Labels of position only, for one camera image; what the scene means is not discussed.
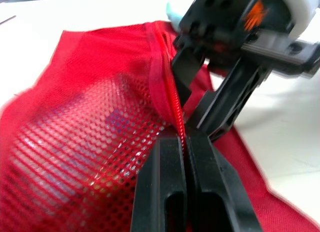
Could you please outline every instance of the red cloth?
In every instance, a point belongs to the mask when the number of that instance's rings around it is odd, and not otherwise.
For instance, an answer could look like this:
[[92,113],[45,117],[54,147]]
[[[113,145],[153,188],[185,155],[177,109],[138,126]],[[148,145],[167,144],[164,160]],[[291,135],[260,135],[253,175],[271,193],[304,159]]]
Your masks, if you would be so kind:
[[[164,22],[63,33],[40,79],[0,119],[0,231],[130,230],[137,173],[158,133],[178,127],[165,62],[174,37]],[[210,87],[202,70],[187,115]],[[268,193],[234,129],[215,145],[264,231],[318,231]]]

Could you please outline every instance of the red zipper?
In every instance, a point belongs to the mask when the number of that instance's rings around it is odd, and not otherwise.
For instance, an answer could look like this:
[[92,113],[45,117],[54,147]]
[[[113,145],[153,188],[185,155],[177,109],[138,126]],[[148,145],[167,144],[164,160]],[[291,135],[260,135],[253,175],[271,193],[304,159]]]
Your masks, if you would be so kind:
[[164,82],[165,82],[165,90],[167,97],[169,99],[169,104],[171,111],[175,118],[175,125],[178,132],[178,135],[181,140],[182,151],[186,148],[186,131],[185,131],[185,123],[182,108],[180,105],[180,100],[177,92],[177,87],[175,83],[174,76],[171,70],[171,60],[170,53],[168,51],[167,45],[164,41],[162,33],[160,32],[158,26],[156,25],[156,38],[159,42],[160,48],[163,51],[163,71],[164,71]]

